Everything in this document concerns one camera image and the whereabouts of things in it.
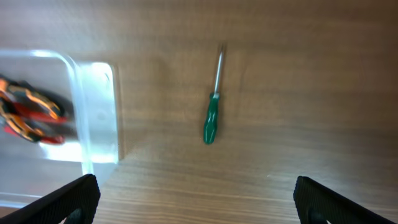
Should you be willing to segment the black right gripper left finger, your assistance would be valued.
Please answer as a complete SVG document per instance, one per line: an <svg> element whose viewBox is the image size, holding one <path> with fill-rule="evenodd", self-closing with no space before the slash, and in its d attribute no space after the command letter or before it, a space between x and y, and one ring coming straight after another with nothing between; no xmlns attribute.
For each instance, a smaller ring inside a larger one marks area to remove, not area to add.
<svg viewBox="0 0 398 224"><path fill-rule="evenodd" d="M100 196L96 176L86 174L2 217L1 224L91 224Z"/></svg>

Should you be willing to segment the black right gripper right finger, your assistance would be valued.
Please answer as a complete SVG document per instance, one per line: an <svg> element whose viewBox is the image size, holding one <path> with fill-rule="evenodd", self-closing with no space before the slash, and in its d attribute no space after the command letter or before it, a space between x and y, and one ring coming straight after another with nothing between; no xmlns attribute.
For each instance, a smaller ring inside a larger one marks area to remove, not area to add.
<svg viewBox="0 0 398 224"><path fill-rule="evenodd" d="M301 224L394 224L309 177L297 177L293 198Z"/></svg>

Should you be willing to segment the orange black needle-nose pliers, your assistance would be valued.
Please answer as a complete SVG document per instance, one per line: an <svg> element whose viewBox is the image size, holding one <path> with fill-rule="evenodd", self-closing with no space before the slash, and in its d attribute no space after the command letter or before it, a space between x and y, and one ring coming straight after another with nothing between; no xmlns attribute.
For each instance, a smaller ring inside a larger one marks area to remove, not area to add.
<svg viewBox="0 0 398 224"><path fill-rule="evenodd" d="M16 82L1 75L1 99L8 103L22 103L30 110L48 114L53 118L67 117L67 112L60 103L24 80Z"/></svg>

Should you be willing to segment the red handle snips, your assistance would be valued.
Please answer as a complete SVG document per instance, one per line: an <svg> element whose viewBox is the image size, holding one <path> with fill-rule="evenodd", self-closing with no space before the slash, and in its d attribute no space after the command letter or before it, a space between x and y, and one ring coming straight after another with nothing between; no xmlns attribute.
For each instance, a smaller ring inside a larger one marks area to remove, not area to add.
<svg viewBox="0 0 398 224"><path fill-rule="evenodd" d="M11 135L32 143L62 145L65 138L55 131L46 133L35 122L63 124L67 117L53 118L48 114L28 109L22 103L8 103L1 99L1 126Z"/></svg>

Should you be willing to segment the green handle screwdriver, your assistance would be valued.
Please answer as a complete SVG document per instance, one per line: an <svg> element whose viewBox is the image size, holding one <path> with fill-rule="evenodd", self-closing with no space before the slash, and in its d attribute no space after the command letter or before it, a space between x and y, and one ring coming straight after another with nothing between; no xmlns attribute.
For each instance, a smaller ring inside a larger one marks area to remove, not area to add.
<svg viewBox="0 0 398 224"><path fill-rule="evenodd" d="M218 129L218 103L220 100L219 85L220 76L222 74L223 60L225 55L225 46L222 45L218 57L218 65L216 69L215 87L213 93L210 95L208 109L206 112L206 120L203 127L203 141L210 145L214 142Z"/></svg>

